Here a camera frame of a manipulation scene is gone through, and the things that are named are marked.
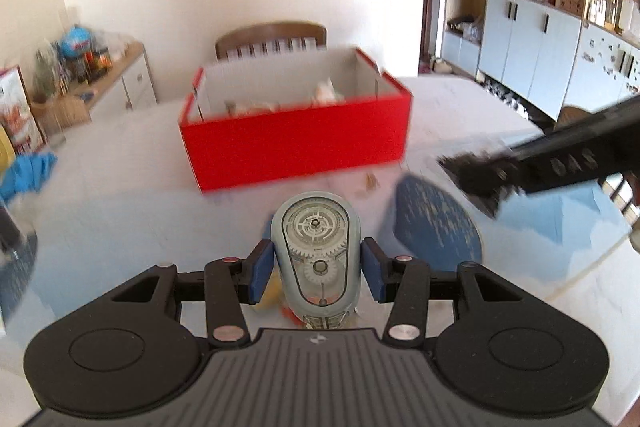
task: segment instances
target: transparent gear housing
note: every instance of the transparent gear housing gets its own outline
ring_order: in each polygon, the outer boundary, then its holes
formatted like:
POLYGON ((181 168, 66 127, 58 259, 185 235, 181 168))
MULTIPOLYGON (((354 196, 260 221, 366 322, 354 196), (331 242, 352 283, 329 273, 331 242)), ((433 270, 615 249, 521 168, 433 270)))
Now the transparent gear housing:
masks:
POLYGON ((282 231, 300 295, 318 307, 340 299, 349 256, 345 209, 328 198, 299 201, 284 214, 282 231))

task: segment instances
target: white tablecloth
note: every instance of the white tablecloth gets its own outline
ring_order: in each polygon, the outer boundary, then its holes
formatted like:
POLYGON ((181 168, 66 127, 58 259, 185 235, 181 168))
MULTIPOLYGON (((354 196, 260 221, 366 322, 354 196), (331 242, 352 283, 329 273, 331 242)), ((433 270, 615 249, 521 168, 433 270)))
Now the white tablecloth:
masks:
MULTIPOLYGON (((21 368, 22 350, 30 338, 148 266, 174 261, 181 271, 191 271, 225 255, 244 257, 265 234, 265 217, 291 195, 311 189, 347 197, 360 214, 363 234, 376 237, 395 183, 407 168, 421 172, 422 163, 447 148, 479 146, 498 134, 508 141, 538 132, 468 80, 433 75, 403 82, 415 97, 404 163, 207 196, 195 184, 182 145, 177 126, 180 103, 69 132, 49 184, 40 195, 24 201, 38 231, 40 249, 30 285, 8 320, 7 338, 0 341, 4 415, 0 427, 14 427, 35 411, 21 368), (378 179, 378 190, 367 191, 367 173, 378 179)), ((447 190, 453 193, 455 187, 447 190)), ((640 340, 640 318, 629 314, 635 312, 639 292, 624 284, 629 278, 638 280, 640 260, 628 249, 610 251, 626 228, 597 223, 590 246, 574 248, 565 259, 566 266, 558 269, 556 258, 565 256, 565 250, 553 254, 548 250, 557 245, 526 230, 522 233, 530 237, 500 256, 492 247, 499 225, 481 221, 485 218, 478 214, 472 217, 481 230, 489 268, 557 305, 603 338, 612 363, 596 409, 611 422, 622 418, 640 390, 639 364, 632 355, 635 350, 630 349, 640 340), (544 248, 527 250, 531 237, 544 248), (628 293, 618 291, 622 286, 628 293)), ((571 213, 565 217, 570 221, 571 213)), ((370 297, 363 299, 361 308, 365 316, 369 314, 370 324, 384 324, 385 309, 377 308, 370 297)), ((245 312, 253 333, 266 325, 263 315, 245 312)), ((437 334, 448 320, 446 311, 430 308, 430 333, 437 334)), ((198 305, 185 306, 182 323, 193 333, 204 334, 204 314, 198 305)), ((274 314, 269 325, 287 323, 274 314)))

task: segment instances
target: cabinet door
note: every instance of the cabinet door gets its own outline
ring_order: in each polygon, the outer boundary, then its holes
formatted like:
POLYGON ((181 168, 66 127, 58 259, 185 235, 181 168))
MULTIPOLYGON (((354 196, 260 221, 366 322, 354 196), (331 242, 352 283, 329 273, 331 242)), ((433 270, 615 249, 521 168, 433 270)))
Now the cabinet door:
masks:
POLYGON ((546 16, 546 32, 527 100, 556 120, 571 78, 582 22, 553 8, 546 9, 546 16))
POLYGON ((629 55, 626 42, 593 24, 583 28, 563 105, 597 112, 617 103, 629 55))
POLYGON ((501 81, 511 38, 516 0, 487 0, 479 69, 501 81))
POLYGON ((444 32, 444 38, 442 39, 442 58, 456 66, 460 57, 461 40, 462 38, 459 35, 449 31, 444 32))
POLYGON ((458 61, 458 67, 475 78, 476 73, 478 73, 479 55, 480 46, 462 39, 460 42, 460 60, 458 61))
POLYGON ((516 0, 513 29, 502 83, 527 98, 536 71, 538 52, 542 45, 546 8, 527 0, 516 0))
POLYGON ((91 115, 91 121, 95 122, 110 120, 130 110, 131 105, 127 97, 127 92, 124 89, 124 83, 122 79, 119 79, 113 84, 113 87, 98 100, 98 103, 89 111, 89 114, 91 115))
POLYGON ((130 100, 137 100, 140 94, 151 85, 151 77, 146 67, 145 55, 142 55, 122 74, 122 81, 130 100))
POLYGON ((131 105, 134 111, 139 111, 141 109, 146 109, 158 105, 158 102, 156 102, 156 95, 154 93, 153 86, 149 84, 146 89, 140 94, 140 97, 135 102, 132 102, 131 105))

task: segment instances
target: metal screw head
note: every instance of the metal screw head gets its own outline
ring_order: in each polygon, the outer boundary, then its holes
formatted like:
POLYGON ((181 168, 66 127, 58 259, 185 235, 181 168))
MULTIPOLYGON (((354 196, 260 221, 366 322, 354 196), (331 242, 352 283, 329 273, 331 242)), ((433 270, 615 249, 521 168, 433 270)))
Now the metal screw head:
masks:
POLYGON ((213 338, 220 342, 236 342, 244 337, 244 330, 238 326, 220 326, 213 330, 213 338))
POLYGON ((396 341, 414 341, 420 336, 420 330, 411 324, 396 324, 389 329, 389 336, 396 341))

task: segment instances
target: picture frame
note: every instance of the picture frame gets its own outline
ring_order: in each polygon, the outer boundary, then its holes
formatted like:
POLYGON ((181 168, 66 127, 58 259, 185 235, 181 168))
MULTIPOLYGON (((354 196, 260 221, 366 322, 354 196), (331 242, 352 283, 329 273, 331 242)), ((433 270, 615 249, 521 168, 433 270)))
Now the picture frame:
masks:
POLYGON ((0 70, 0 125, 17 155, 37 152, 45 144, 19 66, 0 70))

